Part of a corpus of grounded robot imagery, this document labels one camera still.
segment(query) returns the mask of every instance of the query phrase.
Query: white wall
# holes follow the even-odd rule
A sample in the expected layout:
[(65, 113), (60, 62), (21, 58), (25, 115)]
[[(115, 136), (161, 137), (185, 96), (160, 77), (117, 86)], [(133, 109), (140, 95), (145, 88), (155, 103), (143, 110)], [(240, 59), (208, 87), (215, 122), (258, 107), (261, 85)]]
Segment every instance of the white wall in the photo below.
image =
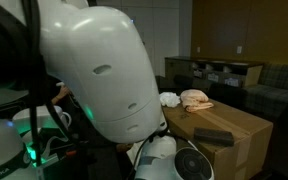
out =
[(97, 3), (120, 9), (134, 20), (155, 75), (165, 76), (165, 57), (190, 54), (191, 13), (187, 11), (192, 7), (191, 1), (97, 0)]

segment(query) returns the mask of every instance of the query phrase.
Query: brown cardboard box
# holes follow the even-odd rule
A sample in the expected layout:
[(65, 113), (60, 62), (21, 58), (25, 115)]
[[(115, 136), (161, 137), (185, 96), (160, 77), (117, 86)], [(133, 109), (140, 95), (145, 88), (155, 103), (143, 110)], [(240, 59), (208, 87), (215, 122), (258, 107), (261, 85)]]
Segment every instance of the brown cardboard box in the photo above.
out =
[[(171, 132), (197, 146), (212, 163), (216, 180), (250, 179), (262, 169), (273, 124), (220, 102), (210, 101), (214, 107), (196, 113), (186, 112), (181, 104), (176, 108), (164, 107)], [(197, 142), (193, 139), (194, 127), (230, 131), (234, 146)]]

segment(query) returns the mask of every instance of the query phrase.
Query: cushion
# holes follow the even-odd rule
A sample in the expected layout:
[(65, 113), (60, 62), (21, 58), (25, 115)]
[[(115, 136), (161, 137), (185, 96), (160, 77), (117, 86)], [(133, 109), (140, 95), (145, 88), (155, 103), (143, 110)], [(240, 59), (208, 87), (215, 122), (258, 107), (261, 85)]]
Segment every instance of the cushion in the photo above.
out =
[(278, 118), (288, 105), (288, 90), (265, 85), (246, 87), (248, 92), (245, 106), (248, 109), (262, 112)]
[(259, 84), (288, 90), (288, 65), (264, 65)]

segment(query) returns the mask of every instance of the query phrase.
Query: dark object on box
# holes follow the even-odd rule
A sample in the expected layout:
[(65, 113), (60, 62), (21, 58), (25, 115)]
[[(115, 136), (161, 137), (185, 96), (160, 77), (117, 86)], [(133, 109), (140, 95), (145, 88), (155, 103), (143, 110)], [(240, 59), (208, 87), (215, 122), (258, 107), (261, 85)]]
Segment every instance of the dark object on box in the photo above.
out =
[(234, 146), (234, 138), (229, 131), (194, 128), (194, 139), (215, 145)]

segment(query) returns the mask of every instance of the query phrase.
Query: person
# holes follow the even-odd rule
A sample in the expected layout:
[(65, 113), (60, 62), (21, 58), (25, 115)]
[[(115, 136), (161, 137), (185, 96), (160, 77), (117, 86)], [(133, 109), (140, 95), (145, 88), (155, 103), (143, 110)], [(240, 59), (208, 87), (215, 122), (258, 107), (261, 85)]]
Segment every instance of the person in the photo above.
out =
[(59, 93), (52, 98), (52, 104), (56, 105), (60, 100), (62, 100), (69, 94), (71, 94), (70, 89), (65, 85), (61, 86)]

